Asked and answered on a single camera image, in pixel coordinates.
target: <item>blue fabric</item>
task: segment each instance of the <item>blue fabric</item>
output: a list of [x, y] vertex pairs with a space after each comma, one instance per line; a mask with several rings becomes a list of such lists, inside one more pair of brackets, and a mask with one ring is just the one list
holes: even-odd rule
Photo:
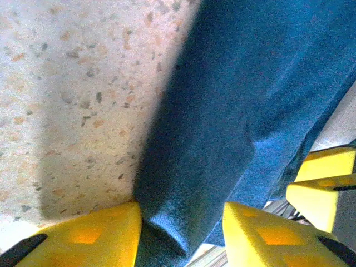
[[223, 245], [224, 202], [262, 208], [294, 178], [355, 80], [356, 2], [205, 0], [135, 183], [136, 266]]

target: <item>speckled floor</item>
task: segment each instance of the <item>speckled floor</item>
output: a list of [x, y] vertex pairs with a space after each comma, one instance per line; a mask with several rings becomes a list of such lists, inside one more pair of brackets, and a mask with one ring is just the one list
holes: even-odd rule
[[132, 199], [151, 118], [198, 7], [1, 1], [0, 234]]

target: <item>yellow plastic object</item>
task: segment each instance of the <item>yellow plastic object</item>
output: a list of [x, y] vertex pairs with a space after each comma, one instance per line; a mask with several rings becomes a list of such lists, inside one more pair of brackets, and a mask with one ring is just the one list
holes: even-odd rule
[[332, 234], [238, 203], [227, 202], [223, 217], [229, 266], [346, 267], [318, 237]]
[[48, 238], [16, 267], [133, 267], [141, 222], [130, 202], [42, 229]]
[[294, 182], [287, 187], [286, 198], [316, 228], [331, 233], [340, 194], [334, 188], [352, 185], [356, 174]]
[[335, 147], [310, 153], [300, 167], [296, 182], [352, 174], [356, 149]]

